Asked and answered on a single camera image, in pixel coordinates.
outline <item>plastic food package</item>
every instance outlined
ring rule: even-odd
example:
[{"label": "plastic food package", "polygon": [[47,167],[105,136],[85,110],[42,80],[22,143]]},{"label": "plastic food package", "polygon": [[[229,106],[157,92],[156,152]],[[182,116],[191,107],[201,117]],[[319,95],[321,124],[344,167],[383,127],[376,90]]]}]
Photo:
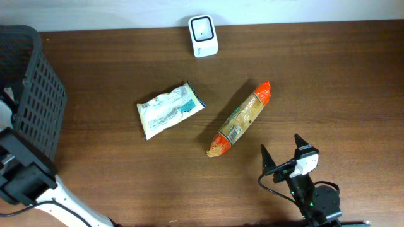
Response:
[{"label": "plastic food package", "polygon": [[234,110],[213,138],[210,150],[206,154],[209,157],[216,157],[230,149],[254,122],[270,98],[271,85],[269,81],[265,81],[255,89],[247,100]]},{"label": "plastic food package", "polygon": [[158,95],[144,104],[137,104],[140,121],[149,140],[164,129],[180,123],[202,110],[206,104],[187,82],[171,93]]}]

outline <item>black plastic basket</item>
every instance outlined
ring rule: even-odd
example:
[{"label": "black plastic basket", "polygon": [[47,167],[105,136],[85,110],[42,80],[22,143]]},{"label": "black plastic basket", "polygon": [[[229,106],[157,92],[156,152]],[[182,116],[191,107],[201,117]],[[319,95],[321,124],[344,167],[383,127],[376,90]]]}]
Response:
[{"label": "black plastic basket", "polygon": [[67,95],[33,28],[0,26],[0,85],[13,91],[14,130],[54,160]]}]

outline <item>brown wooden surface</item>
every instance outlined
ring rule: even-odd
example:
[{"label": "brown wooden surface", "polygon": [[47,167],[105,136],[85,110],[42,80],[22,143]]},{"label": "brown wooden surface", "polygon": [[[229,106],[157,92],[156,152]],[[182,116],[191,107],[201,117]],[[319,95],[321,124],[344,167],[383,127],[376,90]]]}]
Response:
[{"label": "brown wooden surface", "polygon": [[[69,96],[60,176],[124,226],[300,219],[257,184],[259,145],[283,163],[296,132],[320,149],[312,179],[340,186],[342,221],[404,225],[404,21],[222,26],[218,54],[204,59],[194,58],[187,28],[41,36]],[[265,80],[268,106],[228,153],[208,158],[215,132]],[[144,141],[135,103],[185,81],[207,107]],[[286,183],[266,184],[288,193]],[[1,212],[19,208],[0,203]],[[38,210],[0,225],[63,226]]]}]

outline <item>white device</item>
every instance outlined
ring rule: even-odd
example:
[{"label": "white device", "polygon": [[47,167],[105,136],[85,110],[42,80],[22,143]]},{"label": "white device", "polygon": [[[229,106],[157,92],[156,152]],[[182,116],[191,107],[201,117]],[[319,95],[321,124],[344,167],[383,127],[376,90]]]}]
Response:
[{"label": "white device", "polygon": [[[113,227],[111,220],[102,214],[97,213],[89,208],[84,202],[79,200],[73,193],[71,193],[63,184],[58,175],[55,176],[57,187],[55,189],[48,189],[37,198],[37,202],[56,201],[71,211],[81,216],[88,222],[91,227]],[[54,216],[66,226],[69,227],[87,227],[87,225],[73,216],[67,210],[53,204],[44,204],[37,206],[36,209],[43,210],[48,214]]]},{"label": "white device", "polygon": [[194,16],[188,21],[195,57],[206,57],[218,52],[213,19],[208,15]]}]

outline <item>white plastic packet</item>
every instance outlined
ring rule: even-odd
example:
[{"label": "white plastic packet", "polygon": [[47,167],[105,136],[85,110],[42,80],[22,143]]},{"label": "white plastic packet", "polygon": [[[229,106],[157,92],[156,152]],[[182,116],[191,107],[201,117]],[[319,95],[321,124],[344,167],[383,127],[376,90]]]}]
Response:
[{"label": "white plastic packet", "polygon": [[137,106],[146,140],[149,140],[164,129],[202,110],[206,104],[198,98],[193,87],[187,82],[171,93],[158,95]]}]

